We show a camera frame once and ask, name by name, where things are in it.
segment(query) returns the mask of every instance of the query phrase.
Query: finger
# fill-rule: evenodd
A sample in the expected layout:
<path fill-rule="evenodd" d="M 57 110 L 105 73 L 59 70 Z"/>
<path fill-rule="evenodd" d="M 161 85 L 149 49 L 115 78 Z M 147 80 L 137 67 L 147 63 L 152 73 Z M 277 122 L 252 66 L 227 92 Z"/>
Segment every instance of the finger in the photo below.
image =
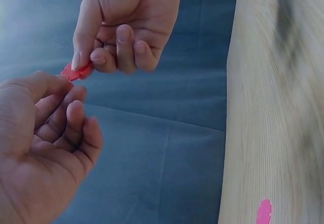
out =
<path fill-rule="evenodd" d="M 151 72 L 155 70 L 158 59 L 152 54 L 149 45 L 144 41 L 137 41 L 134 44 L 135 64 L 138 68 Z"/>
<path fill-rule="evenodd" d="M 86 120 L 82 102 L 72 102 L 66 110 L 67 124 L 62 136 L 54 142 L 57 148 L 74 152 L 83 138 L 83 125 Z"/>
<path fill-rule="evenodd" d="M 102 43 L 98 40 L 95 40 L 94 49 L 100 48 L 100 47 L 102 47 Z M 95 68 L 92 66 L 91 69 L 86 74 L 82 74 L 80 76 L 80 80 L 85 80 L 86 78 L 88 78 L 90 75 L 92 75 L 94 70 L 95 70 Z"/>
<path fill-rule="evenodd" d="M 116 72 L 117 66 L 114 54 L 116 54 L 116 47 L 111 45 L 94 50 L 91 54 L 91 60 L 95 69 L 103 73 Z"/>
<path fill-rule="evenodd" d="M 134 31 L 129 25 L 121 25 L 116 30 L 117 67 L 126 74 L 136 71 L 134 58 Z"/>
<path fill-rule="evenodd" d="M 103 147 L 103 136 L 96 118 L 86 120 L 83 135 L 83 141 L 74 155 L 82 163 L 86 176 L 98 161 Z"/>
<path fill-rule="evenodd" d="M 73 36 L 72 69 L 79 70 L 90 61 L 95 38 L 103 21 L 99 0 L 83 0 Z"/>
<path fill-rule="evenodd" d="M 59 93 L 41 99 L 36 105 L 35 130 L 43 125 L 53 112 L 60 106 L 66 95 L 73 88 L 72 83 L 68 83 Z"/>
<path fill-rule="evenodd" d="M 86 98 L 86 89 L 81 86 L 73 87 L 66 95 L 60 106 L 50 116 L 46 123 L 40 126 L 34 133 L 40 139 L 48 142 L 54 142 L 65 130 L 67 119 L 66 110 L 67 107 L 75 100 L 84 102 Z"/>
<path fill-rule="evenodd" d="M 0 89 L 20 86 L 28 93 L 30 99 L 37 103 L 42 98 L 58 93 L 67 83 L 68 80 L 65 76 L 53 76 L 44 71 L 38 71 L 23 78 L 8 80 L 0 86 Z"/>

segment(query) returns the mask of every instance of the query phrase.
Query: pink plastic piece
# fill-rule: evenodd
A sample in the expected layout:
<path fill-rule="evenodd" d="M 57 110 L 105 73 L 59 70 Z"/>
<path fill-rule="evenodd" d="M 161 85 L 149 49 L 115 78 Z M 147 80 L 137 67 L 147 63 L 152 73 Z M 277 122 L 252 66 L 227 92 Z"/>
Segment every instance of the pink plastic piece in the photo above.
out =
<path fill-rule="evenodd" d="M 82 76 L 87 75 L 88 73 L 90 73 L 90 71 L 92 70 L 93 64 L 89 63 L 87 66 L 85 66 L 84 68 L 82 68 L 79 71 L 74 71 L 71 69 L 72 63 L 69 63 L 64 70 L 61 72 L 61 74 L 65 75 L 67 77 L 67 79 L 69 81 L 76 81 L 78 79 L 80 79 Z"/>
<path fill-rule="evenodd" d="M 272 206 L 270 200 L 264 200 L 258 209 L 257 224 L 270 224 Z"/>

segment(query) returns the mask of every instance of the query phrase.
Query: small red object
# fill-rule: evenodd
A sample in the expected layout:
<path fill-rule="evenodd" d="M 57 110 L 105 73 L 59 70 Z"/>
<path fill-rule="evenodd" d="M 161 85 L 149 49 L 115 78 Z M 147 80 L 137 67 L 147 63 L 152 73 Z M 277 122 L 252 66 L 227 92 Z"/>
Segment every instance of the small red object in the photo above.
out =
<path fill-rule="evenodd" d="M 71 67 L 72 63 L 69 63 L 61 72 L 61 74 L 65 75 L 67 79 L 72 82 L 80 79 L 82 76 L 87 75 L 91 71 L 93 64 L 89 63 L 87 66 L 85 66 L 79 71 L 74 71 Z"/>

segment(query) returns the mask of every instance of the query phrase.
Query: wood grain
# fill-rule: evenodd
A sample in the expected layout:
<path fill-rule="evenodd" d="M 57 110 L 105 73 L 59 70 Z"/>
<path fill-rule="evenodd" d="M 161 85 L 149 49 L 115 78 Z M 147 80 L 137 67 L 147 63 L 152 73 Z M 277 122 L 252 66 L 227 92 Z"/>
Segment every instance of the wood grain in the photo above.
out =
<path fill-rule="evenodd" d="M 324 223 L 324 0 L 237 0 L 219 224 Z"/>

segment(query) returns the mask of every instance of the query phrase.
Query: blue cloth background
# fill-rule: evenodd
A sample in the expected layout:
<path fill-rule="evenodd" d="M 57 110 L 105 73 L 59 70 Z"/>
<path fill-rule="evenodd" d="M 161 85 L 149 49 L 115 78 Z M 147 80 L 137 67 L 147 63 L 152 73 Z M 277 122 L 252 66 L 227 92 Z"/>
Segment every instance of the blue cloth background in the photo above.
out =
<path fill-rule="evenodd" d="M 71 60 L 81 0 L 0 0 L 0 79 L 58 74 Z M 235 0 L 181 0 L 154 73 L 93 74 L 87 113 L 100 160 L 58 224 L 215 224 Z"/>

